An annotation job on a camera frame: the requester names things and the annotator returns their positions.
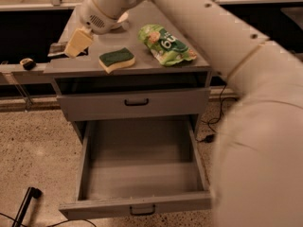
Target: black cable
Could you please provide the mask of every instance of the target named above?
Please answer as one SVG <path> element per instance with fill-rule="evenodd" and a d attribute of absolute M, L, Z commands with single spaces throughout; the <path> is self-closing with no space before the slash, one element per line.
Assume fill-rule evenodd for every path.
<path fill-rule="evenodd" d="M 9 219 L 11 219 L 12 221 L 15 221 L 15 222 L 17 222 L 17 223 L 20 223 L 20 222 L 18 222 L 15 218 L 12 218 L 12 217 L 10 217 L 10 216 L 7 216 L 7 215 L 5 215 L 5 214 L 3 214 L 3 213 L 0 213 L 0 215 L 1 216 L 4 216 L 4 217 L 6 217 L 6 218 L 9 218 Z"/>
<path fill-rule="evenodd" d="M 58 226 L 58 225 L 61 225 L 61 224 L 64 224 L 64 223 L 70 222 L 70 221 L 74 221 L 74 220 L 66 220 L 66 221 L 62 221 L 62 222 L 60 222 L 60 223 L 55 223 L 55 224 L 53 224 L 53 225 L 47 225 L 46 227 L 55 227 L 55 226 Z M 89 221 L 89 220 L 87 220 L 87 219 L 81 219 L 80 221 L 88 222 L 88 223 L 90 223 L 91 225 L 93 225 L 94 227 L 97 227 L 95 223 L 93 223 L 93 222 L 91 222 L 91 221 Z"/>
<path fill-rule="evenodd" d="M 17 222 L 17 223 L 20 223 L 20 222 L 18 222 L 15 218 L 12 218 L 12 217 L 10 217 L 10 216 L 7 216 L 7 215 L 5 215 L 5 214 L 3 214 L 3 213 L 1 213 L 1 212 L 0 212 L 0 215 L 1 215 L 1 216 L 4 216 L 4 217 L 6 217 L 6 218 L 9 218 L 9 219 L 11 219 L 12 221 L 15 221 L 15 222 Z M 76 220 L 65 220 L 65 221 L 62 221 L 62 222 L 59 222 L 59 223 L 55 223 L 55 224 L 52 224 L 52 225 L 47 225 L 47 226 L 45 226 L 45 227 L 55 227 L 55 226 L 58 226 L 58 225 L 61 225 L 61 224 L 64 224 L 64 223 L 70 222 L 70 221 L 76 221 Z M 97 225 L 96 225 L 95 223 L 93 223 L 93 222 L 91 222 L 91 221 L 89 221 L 89 220 L 87 220 L 87 219 L 80 219 L 79 221 L 85 221 L 85 222 L 90 223 L 90 224 L 93 225 L 94 227 L 97 227 Z M 23 227 L 29 227 L 29 226 L 26 226 L 26 225 L 24 225 L 24 224 L 22 224 L 22 223 L 20 223 L 20 225 L 23 226 Z"/>
<path fill-rule="evenodd" d="M 222 117 L 224 116 L 224 112 L 223 112 L 223 103 L 227 100 L 227 99 L 233 99 L 235 101 L 237 101 L 237 99 L 235 97 L 225 97 L 224 99 L 222 99 L 222 94 L 226 88 L 226 84 L 224 85 L 222 91 L 220 92 L 219 95 L 219 101 L 220 101 L 220 112 L 219 112 L 219 116 L 215 117 L 215 118 L 211 118 L 208 121 L 204 121 L 201 120 L 201 122 L 203 122 L 204 124 L 206 124 L 213 132 L 217 133 L 210 125 L 215 125 L 218 124 L 220 122 L 220 120 L 222 119 Z"/>

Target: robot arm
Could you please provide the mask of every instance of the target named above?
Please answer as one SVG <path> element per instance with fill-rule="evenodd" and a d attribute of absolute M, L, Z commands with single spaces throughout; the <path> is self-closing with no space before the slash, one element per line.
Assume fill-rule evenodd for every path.
<path fill-rule="evenodd" d="M 105 33 L 141 1 L 85 0 L 81 21 L 92 32 Z M 243 97 L 215 143 L 215 223 L 303 226 L 302 62 L 210 0 L 151 1 Z M 94 16 L 99 27 L 92 25 Z"/>

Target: sponge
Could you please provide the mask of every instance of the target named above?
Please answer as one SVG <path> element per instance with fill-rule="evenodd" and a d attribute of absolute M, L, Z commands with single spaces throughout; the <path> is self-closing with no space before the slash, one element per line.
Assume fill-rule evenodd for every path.
<path fill-rule="evenodd" d="M 134 55 L 127 48 L 123 48 L 100 55 L 99 63 L 110 74 L 116 69 L 132 66 L 134 64 Z"/>

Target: terrazzo floor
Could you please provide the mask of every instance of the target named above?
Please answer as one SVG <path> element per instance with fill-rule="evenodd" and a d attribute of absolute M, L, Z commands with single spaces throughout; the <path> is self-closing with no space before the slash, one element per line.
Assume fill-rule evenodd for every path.
<path fill-rule="evenodd" d="M 232 102 L 226 102 L 226 110 Z M 217 117 L 218 101 L 209 102 L 203 120 Z M 59 212 L 61 203 L 75 199 L 76 175 L 81 143 L 71 124 L 60 110 L 0 113 L 0 212 L 15 217 L 30 186 L 42 190 L 32 200 L 23 224 L 44 227 L 66 220 Z M 201 124 L 198 138 L 212 133 Z M 212 145 L 198 143 L 201 157 L 209 174 Z M 187 226 L 211 227 L 211 211 L 155 214 L 148 217 L 92 219 L 97 227 Z M 0 216 L 0 227 L 12 221 Z M 90 226 L 83 221 L 66 222 L 61 226 Z"/>

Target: green chip bag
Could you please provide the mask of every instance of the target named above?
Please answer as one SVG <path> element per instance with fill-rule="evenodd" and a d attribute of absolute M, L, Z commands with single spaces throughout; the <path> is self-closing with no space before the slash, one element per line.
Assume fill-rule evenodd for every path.
<path fill-rule="evenodd" d="M 164 66 L 172 66 L 181 61 L 192 61 L 197 58 L 193 50 L 159 25 L 141 27 L 138 39 L 149 48 L 153 56 Z"/>

